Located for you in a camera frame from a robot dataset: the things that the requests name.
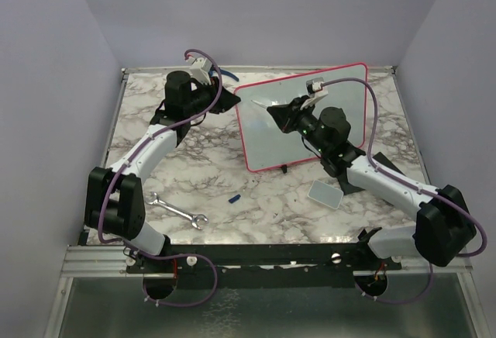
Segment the red-framed whiteboard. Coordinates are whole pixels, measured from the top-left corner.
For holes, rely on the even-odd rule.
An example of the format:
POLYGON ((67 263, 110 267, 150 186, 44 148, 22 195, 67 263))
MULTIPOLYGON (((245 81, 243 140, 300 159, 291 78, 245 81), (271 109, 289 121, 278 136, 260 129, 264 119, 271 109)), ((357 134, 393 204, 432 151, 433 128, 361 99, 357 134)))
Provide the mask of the red-framed whiteboard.
POLYGON ((259 172, 313 160, 340 144, 362 147, 367 117, 368 68, 364 63, 293 74, 239 86, 236 115, 246 168, 259 172), (324 79, 327 96, 299 120, 291 133, 282 133, 266 109, 251 100, 285 105, 308 97, 306 81, 324 79))

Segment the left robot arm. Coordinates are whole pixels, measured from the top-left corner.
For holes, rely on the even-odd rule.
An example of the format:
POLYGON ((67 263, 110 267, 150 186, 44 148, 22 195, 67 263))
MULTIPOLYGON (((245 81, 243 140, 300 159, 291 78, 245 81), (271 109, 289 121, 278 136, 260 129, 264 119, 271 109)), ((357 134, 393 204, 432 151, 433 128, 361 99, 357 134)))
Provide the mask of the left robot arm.
POLYGON ((84 223, 99 236, 123 240, 144 254, 151 270, 166 270, 171 240, 146 221, 143 183, 156 166, 187 136, 195 119, 222 114, 241 101, 220 78, 199 81, 187 71, 166 76, 164 100, 145 134, 111 167, 95 167, 88 176, 84 223))

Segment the blue marker cap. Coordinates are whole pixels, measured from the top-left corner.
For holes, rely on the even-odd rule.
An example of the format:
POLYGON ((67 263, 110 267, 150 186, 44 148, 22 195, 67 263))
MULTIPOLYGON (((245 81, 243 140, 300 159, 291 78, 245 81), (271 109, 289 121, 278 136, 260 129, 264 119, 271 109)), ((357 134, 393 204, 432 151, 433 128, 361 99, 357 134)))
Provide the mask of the blue marker cap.
POLYGON ((240 194, 238 194, 238 195, 235 195, 235 196, 231 197, 231 198, 228 200, 228 202, 232 204, 232 203, 234 203, 234 202, 237 202, 240 198, 241 198, 241 195, 240 195, 240 194))

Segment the blue whiteboard marker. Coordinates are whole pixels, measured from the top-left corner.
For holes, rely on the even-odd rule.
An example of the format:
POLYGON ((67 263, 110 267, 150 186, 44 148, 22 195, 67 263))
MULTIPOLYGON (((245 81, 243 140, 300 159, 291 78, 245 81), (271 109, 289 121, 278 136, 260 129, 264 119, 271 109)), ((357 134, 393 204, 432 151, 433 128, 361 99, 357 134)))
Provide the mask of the blue whiteboard marker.
POLYGON ((251 100, 251 102, 252 102, 253 104, 255 104, 255 105, 260 106, 260 107, 261 107, 261 108, 263 108, 263 109, 267 109, 267 107, 268 107, 266 104, 264 104, 264 103, 262 103, 262 102, 259 102, 259 101, 257 101, 257 100, 253 100, 253 99, 252 99, 252 100, 251 100))

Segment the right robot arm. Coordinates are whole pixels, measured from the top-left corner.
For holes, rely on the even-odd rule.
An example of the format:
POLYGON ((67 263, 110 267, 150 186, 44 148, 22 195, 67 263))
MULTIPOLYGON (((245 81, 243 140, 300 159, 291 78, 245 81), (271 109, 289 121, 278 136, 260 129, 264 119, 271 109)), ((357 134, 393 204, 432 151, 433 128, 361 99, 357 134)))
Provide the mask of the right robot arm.
POLYGON ((267 111, 281 132, 299 133, 319 152, 328 175, 345 177, 415 221, 413 226, 374 230, 356 249, 357 263, 373 269, 389 257, 423 257, 439 267, 448 265, 476 235, 461 192, 451 185, 439 189, 418 183, 372 161, 349 142, 351 126, 342 109, 327 107, 314 116, 313 107, 303 106, 307 100, 302 96, 267 111))

